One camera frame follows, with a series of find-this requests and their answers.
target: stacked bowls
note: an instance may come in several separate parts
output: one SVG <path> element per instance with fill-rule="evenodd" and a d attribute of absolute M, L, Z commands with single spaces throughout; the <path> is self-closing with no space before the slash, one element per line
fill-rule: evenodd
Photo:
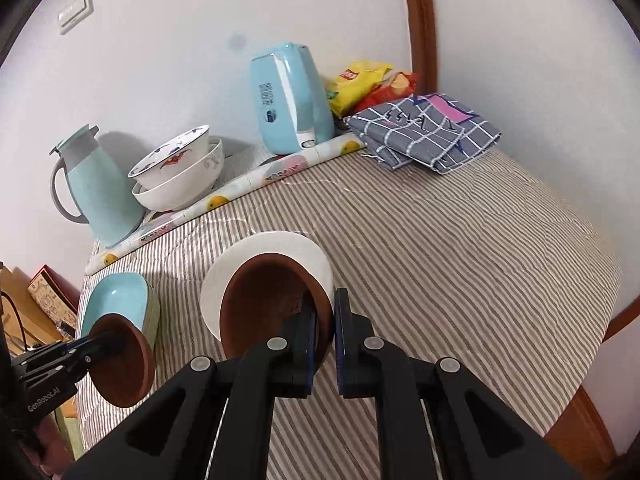
<path fill-rule="evenodd" d="M 136 180 L 133 196 L 151 211 L 185 208 L 212 189 L 224 161 L 222 141 L 209 136 L 208 125 L 199 126 L 159 146 L 129 171 Z"/>
<path fill-rule="evenodd" d="M 80 337 L 88 335 L 105 314 L 120 314 L 129 319 L 153 349 L 160 321 L 160 301 L 142 274 L 118 272 L 98 282 L 84 311 Z"/>

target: electric kettle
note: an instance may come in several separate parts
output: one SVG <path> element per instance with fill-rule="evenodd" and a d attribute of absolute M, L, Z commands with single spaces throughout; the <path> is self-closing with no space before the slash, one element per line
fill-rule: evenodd
<path fill-rule="evenodd" d="M 309 47 L 285 43 L 251 62 L 251 85 L 264 145 L 277 155 L 334 136 L 334 118 Z"/>
<path fill-rule="evenodd" d="M 131 194 L 131 185 L 116 163 L 103 150 L 94 135 L 98 126 L 86 124 L 53 148 L 60 160 L 51 173 L 53 203 L 67 220 L 89 224 L 105 247 L 124 240 L 142 222 L 145 210 Z M 80 211 L 72 215 L 60 203 L 56 192 L 56 173 L 65 171 L 71 197 Z"/>

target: terracotta bowl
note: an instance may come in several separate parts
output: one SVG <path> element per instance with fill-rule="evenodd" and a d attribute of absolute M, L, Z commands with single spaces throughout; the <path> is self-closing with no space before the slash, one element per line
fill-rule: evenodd
<path fill-rule="evenodd" d="M 227 358 L 278 335 L 282 321 L 300 311 L 309 291 L 318 313 L 316 368 L 326 358 L 334 326 L 332 304 L 306 269 L 284 254 L 264 253 L 247 260 L 229 281 L 220 307 L 220 336 Z"/>
<path fill-rule="evenodd" d="M 120 314 L 105 314 L 91 328 L 89 337 L 103 332 L 123 336 L 124 350 L 89 370 L 98 393 L 119 408 L 130 408 L 151 391 L 156 361 L 145 336 Z"/>

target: red snack bag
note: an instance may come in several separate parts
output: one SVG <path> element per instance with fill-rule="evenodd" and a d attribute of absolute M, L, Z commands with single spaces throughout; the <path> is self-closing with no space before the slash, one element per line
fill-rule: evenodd
<path fill-rule="evenodd" d="M 407 97 L 415 92 L 418 83 L 418 75 L 415 72 L 398 72 L 382 83 L 378 88 L 369 92 L 360 101 L 353 113 L 361 112 L 365 108 L 370 108 L 382 103 L 388 103 L 402 97 Z"/>

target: striped mattress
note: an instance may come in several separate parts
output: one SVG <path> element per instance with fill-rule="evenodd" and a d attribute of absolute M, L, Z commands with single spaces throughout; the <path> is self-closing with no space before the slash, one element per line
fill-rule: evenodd
<path fill-rule="evenodd" d="M 200 286 L 222 251 L 268 230 L 314 240 L 377 335 L 417 358 L 461 360 L 540 434 L 582 382 L 616 299 L 610 246 L 494 148 L 446 176 L 389 171 L 361 153 L 319 164 L 88 277 L 81 310 L 107 274 L 140 272 L 161 301 L 154 387 L 197 355 L 222 360 L 200 317 Z M 89 377 L 76 402 L 86 448 L 132 411 L 104 401 Z M 333 351 L 310 398 L 276 400 L 272 428 L 270 479 L 380 476 L 374 403 L 338 396 Z"/>

